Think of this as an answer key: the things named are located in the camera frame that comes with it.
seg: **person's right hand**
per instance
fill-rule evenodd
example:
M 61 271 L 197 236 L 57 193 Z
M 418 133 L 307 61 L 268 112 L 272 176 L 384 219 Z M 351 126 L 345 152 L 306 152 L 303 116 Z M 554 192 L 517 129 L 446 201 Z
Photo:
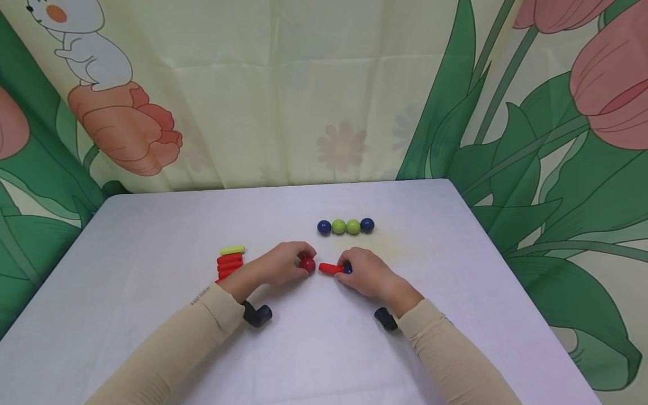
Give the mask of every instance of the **person's right hand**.
M 337 273 L 335 278 L 367 297 L 378 297 L 391 307 L 397 318 L 423 300 L 407 280 L 397 275 L 371 250 L 351 248 L 342 252 L 338 266 L 351 263 L 351 274 Z
M 351 263 L 351 274 L 337 273 L 335 278 L 344 285 L 354 288 L 367 297 L 385 299 L 391 290 L 390 286 L 399 281 L 387 264 L 371 250 L 351 248 L 342 252 L 338 266 Z

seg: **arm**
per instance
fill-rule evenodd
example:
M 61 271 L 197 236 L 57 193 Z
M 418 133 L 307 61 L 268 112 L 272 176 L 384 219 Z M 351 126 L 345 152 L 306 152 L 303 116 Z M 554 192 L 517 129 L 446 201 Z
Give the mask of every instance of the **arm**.
M 484 354 L 421 293 L 394 274 L 371 251 L 353 248 L 338 265 L 351 262 L 352 274 L 336 274 L 343 284 L 383 299 L 450 405 L 517 405 L 517 396 Z
M 171 391 L 243 320 L 240 305 L 262 284 L 304 278 L 298 255 L 314 256 L 305 242 L 279 244 L 199 295 L 158 327 L 86 405 L 161 405 Z

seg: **floral curtain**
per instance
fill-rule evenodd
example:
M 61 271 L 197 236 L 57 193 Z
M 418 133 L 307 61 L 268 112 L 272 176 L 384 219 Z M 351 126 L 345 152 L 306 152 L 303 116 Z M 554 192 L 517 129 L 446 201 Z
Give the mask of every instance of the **floral curtain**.
M 0 336 L 127 189 L 449 178 L 603 402 L 643 402 L 648 0 L 0 10 Z

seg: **toy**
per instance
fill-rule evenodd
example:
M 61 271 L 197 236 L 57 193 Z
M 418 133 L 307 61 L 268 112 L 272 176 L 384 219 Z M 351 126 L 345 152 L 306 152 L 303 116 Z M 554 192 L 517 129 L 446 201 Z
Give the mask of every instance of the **toy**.
M 343 273 L 344 269 L 340 266 L 334 266 L 333 264 L 320 263 L 319 270 L 324 274 L 334 275 L 337 273 Z
M 394 317 L 385 307 L 378 308 L 376 312 L 374 312 L 373 316 L 388 332 L 393 332 L 394 330 L 397 330 L 399 328 L 399 325 L 394 320 Z
M 243 319 L 255 328 L 262 327 L 266 322 L 272 319 L 272 310 L 268 305 L 262 305 L 257 310 L 254 309 L 252 304 L 249 302 L 243 301 L 243 307 L 245 308 Z
M 218 259 L 216 259 L 216 263 L 218 264 L 225 264 L 225 263 L 231 263 L 231 262 L 242 262 L 243 261 L 243 255 L 240 253 L 236 253 L 233 255 L 225 255 L 221 256 Z
M 245 246 L 230 246 L 228 248 L 222 248 L 220 250 L 220 255 L 225 256 L 225 255 L 232 255 L 234 253 L 245 253 Z
M 349 220 L 347 222 L 347 232 L 352 235 L 357 235 L 360 233 L 360 222 L 356 220 Z
M 225 264 L 219 264 L 217 267 L 218 273 L 226 272 L 229 270 L 236 270 L 237 268 L 243 266 L 243 262 L 229 262 Z
M 315 271 L 315 260 L 313 260 L 312 257 L 305 257 L 304 259 L 301 259 L 299 267 L 305 269 L 308 273 L 312 273 Z
M 319 221 L 318 223 L 318 232 L 324 236 L 327 236 L 330 233 L 331 224 L 327 220 Z
M 364 233 L 370 233 L 375 227 L 376 224 L 371 218 L 364 218 L 362 221 L 360 221 L 360 228 Z
M 342 235 L 347 230 L 347 224 L 341 219 L 333 221 L 333 233 Z
M 230 270 L 222 270 L 222 271 L 218 272 L 218 279 L 219 280 L 224 280 L 224 279 L 228 278 L 232 273 L 234 273 L 237 270 L 238 270 L 238 268 L 234 268 L 234 269 L 230 269 Z

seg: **pink tulip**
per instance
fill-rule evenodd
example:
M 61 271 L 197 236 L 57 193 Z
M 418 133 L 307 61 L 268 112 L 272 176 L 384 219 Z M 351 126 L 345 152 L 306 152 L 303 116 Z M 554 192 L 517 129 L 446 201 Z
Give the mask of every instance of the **pink tulip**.
M 573 30 L 589 23 L 614 0 L 524 0 L 514 28 L 534 25 L 543 34 Z
M 104 91 L 77 86 L 67 101 L 99 149 L 129 172 L 155 176 L 178 158 L 182 134 L 171 112 L 149 103 L 139 84 Z
M 0 87 L 0 160 L 20 152 L 29 141 L 29 123 L 11 96 Z
M 607 25 L 582 49 L 570 87 L 578 110 L 602 140 L 648 149 L 648 0 Z

